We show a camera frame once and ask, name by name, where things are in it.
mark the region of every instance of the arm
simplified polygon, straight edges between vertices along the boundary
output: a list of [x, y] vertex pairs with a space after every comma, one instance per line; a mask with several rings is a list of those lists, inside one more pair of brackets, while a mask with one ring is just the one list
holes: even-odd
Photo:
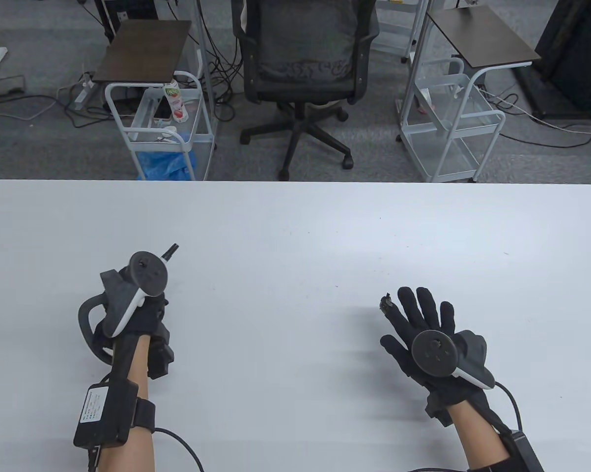
[[[144, 400], [149, 399], [147, 355], [150, 340], [148, 335], [140, 337], [127, 376], [129, 380], [138, 385], [138, 397], [144, 398]], [[154, 472], [156, 461], [151, 432], [145, 428], [132, 428], [125, 445], [102, 450], [98, 468], [100, 472]]]
[[470, 403], [461, 402], [448, 407], [448, 412], [471, 469], [491, 466], [509, 458], [509, 453], [497, 432]]

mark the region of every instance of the white table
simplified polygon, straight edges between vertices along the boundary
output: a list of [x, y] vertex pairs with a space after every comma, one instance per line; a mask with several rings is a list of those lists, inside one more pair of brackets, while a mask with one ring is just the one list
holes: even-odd
[[[0, 182], [0, 472], [85, 471], [72, 438], [107, 370], [77, 309], [174, 242], [151, 398], [207, 472], [463, 468], [378, 345], [399, 285], [486, 337], [547, 472], [591, 470], [591, 186], [22, 180]], [[194, 470], [155, 441], [159, 472]]]

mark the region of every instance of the metal pole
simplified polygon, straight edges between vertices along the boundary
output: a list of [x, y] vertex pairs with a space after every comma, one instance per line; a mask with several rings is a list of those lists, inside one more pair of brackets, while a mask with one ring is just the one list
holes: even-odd
[[206, 79], [206, 92], [208, 92], [208, 104], [210, 104], [210, 117], [217, 112], [215, 109], [215, 97], [212, 92], [212, 81], [210, 80], [210, 65], [208, 63], [208, 54], [206, 53], [206, 38], [203, 31], [203, 23], [201, 22], [201, 15], [199, 14], [198, 0], [190, 0], [193, 9], [193, 17], [197, 22], [197, 31], [199, 32], [199, 51], [201, 51], [201, 61], [203, 61], [203, 76]]
[[[434, 0], [428, 0], [428, 5], [426, 6], [426, 11], [431, 10], [431, 6]], [[414, 61], [411, 67], [411, 75], [409, 76], [409, 80], [407, 82], [407, 88], [405, 90], [405, 99], [402, 102], [402, 110], [400, 110], [400, 116], [408, 116], [408, 112], [411, 108], [411, 104], [413, 103], [413, 86], [414, 82], [417, 79], [417, 73], [420, 68], [420, 62], [422, 60], [422, 51], [424, 49], [424, 43], [427, 41], [427, 35], [430, 28], [428, 27], [428, 22], [430, 19], [428, 18], [428, 14], [424, 20], [424, 24], [422, 25], [422, 30], [420, 31], [420, 38], [417, 41], [417, 50], [415, 51]]]

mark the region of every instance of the velcro strap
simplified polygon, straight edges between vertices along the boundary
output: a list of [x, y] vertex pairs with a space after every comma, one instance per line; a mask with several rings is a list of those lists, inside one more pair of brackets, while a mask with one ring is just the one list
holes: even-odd
[[153, 434], [156, 431], [156, 405], [144, 398], [136, 399], [136, 411], [132, 428], [145, 428]]

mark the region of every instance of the hand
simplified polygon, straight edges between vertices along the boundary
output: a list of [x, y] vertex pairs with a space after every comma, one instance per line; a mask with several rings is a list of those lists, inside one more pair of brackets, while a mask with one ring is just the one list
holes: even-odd
[[418, 384], [426, 387], [429, 391], [426, 412], [433, 418], [437, 418], [444, 426], [452, 423], [452, 419], [446, 411], [446, 407], [457, 405], [464, 400], [481, 409], [489, 409], [485, 393], [479, 387], [457, 377], [434, 377], [425, 373], [415, 363], [411, 355], [411, 346], [415, 337], [426, 330], [438, 330], [449, 337], [454, 336], [454, 308], [447, 301], [440, 305], [440, 316], [437, 314], [437, 307], [433, 296], [426, 288], [418, 288], [417, 299], [422, 310], [418, 308], [413, 291], [408, 287], [401, 287], [398, 290], [398, 299], [407, 317], [404, 317], [398, 306], [392, 302], [389, 294], [383, 297], [380, 308], [385, 317], [392, 323], [396, 333], [405, 342], [405, 348], [392, 335], [381, 337], [380, 344], [385, 350], [394, 356], [402, 371]]

